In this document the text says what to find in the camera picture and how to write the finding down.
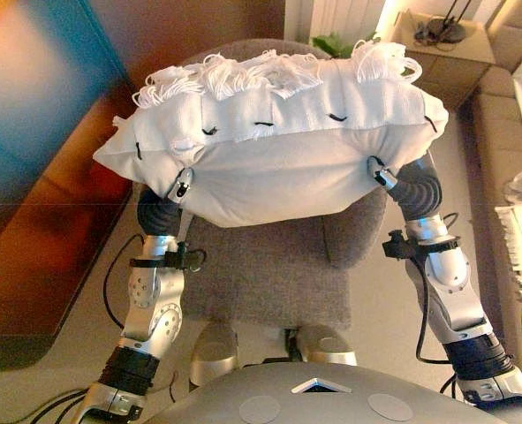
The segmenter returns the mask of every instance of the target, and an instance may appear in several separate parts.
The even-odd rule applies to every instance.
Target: green leaf
[[[343,47],[341,49],[341,52],[339,53],[339,57],[341,57],[342,59],[348,59],[349,57],[351,57],[351,53],[354,47],[355,46],[353,44]]]

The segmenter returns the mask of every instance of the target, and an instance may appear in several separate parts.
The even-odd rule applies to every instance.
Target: black stitching
[[[339,122],[343,122],[347,119],[347,117],[336,117],[332,113],[328,114],[328,117],[330,117],[331,119],[335,119],[336,121],[339,121]]]
[[[434,131],[437,133],[437,128],[435,128],[434,121],[432,121],[430,117],[424,116],[424,118],[427,119],[427,121],[431,124],[431,126],[434,127]]]
[[[201,129],[201,131],[206,134],[206,135],[214,135],[215,133],[217,133],[217,128],[213,127],[211,130],[209,131],[206,131],[204,130],[203,128]]]

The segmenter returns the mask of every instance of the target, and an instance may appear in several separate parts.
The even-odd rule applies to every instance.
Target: white cushion
[[[182,207],[220,226],[339,212],[376,187],[369,156],[397,170],[443,133],[448,113],[411,84],[420,68],[403,53],[368,43],[351,59],[267,52],[167,68],[94,158],[162,197],[193,168]]]

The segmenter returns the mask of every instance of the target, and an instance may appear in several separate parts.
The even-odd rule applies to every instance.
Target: side table
[[[414,83],[438,97],[445,108],[456,110],[477,86],[484,72],[495,64],[484,26],[479,22],[459,22],[465,39],[455,44],[423,45],[414,39],[420,22],[426,25],[430,15],[400,12],[392,41],[406,46],[406,56],[421,65],[423,74]]]

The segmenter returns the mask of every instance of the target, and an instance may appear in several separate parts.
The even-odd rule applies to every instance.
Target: black joint cover
[[[167,236],[178,233],[180,227],[178,204],[161,199],[150,188],[140,194],[137,205],[139,225],[149,236]]]
[[[155,377],[159,360],[128,347],[116,347],[106,362],[101,384],[144,396]]]
[[[389,233],[390,241],[382,243],[384,255],[389,258],[409,259],[418,252],[417,246],[404,239],[401,230],[394,230]]]
[[[494,333],[444,344],[447,358],[461,380],[483,380],[502,375],[513,369]]]

